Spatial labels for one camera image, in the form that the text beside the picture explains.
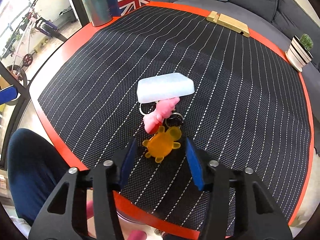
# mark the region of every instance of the pink toy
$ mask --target pink toy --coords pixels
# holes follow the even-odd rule
[[[150,114],[143,117],[144,129],[148,134],[154,134],[162,125],[164,119],[169,118],[172,111],[175,109],[176,104],[180,98],[170,98],[158,101],[156,109]]]

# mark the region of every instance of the translucent white object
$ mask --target translucent white object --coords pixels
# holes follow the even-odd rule
[[[193,81],[180,73],[141,79],[137,88],[138,101],[142,104],[182,97],[194,92]]]

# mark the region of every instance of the black placemat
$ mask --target black placemat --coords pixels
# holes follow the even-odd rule
[[[184,147],[161,164],[144,157],[136,89],[140,79],[179,72],[196,92],[181,98],[183,140],[194,139],[227,167],[252,167],[292,215],[308,167],[310,127],[296,71],[253,38],[205,17],[145,6],[98,31],[39,97],[56,132],[89,168],[130,137],[140,143],[121,194],[171,223],[200,230],[208,194],[191,179]],[[235,197],[230,191],[228,235]]]

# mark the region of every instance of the silver bolt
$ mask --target silver bolt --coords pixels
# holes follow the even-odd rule
[[[212,166],[212,167],[217,167],[219,165],[219,162],[217,161],[210,161],[209,162],[209,165]]]
[[[78,168],[76,168],[76,167],[72,167],[72,168],[70,168],[69,169],[69,171],[68,171],[70,174],[75,174],[75,173],[77,173],[78,172]]]
[[[245,168],[245,169],[244,169],[244,172],[245,172],[246,174],[252,174],[252,173],[253,173],[253,169],[251,169],[251,168]]]
[[[112,165],[113,165],[113,161],[112,160],[106,160],[106,161],[103,162],[103,166],[109,167],[109,166],[112,166]]]

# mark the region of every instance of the white pot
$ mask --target white pot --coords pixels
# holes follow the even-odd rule
[[[300,72],[302,72],[302,68],[313,58],[310,52],[302,46],[297,36],[292,38],[290,47],[285,55],[290,64]]]

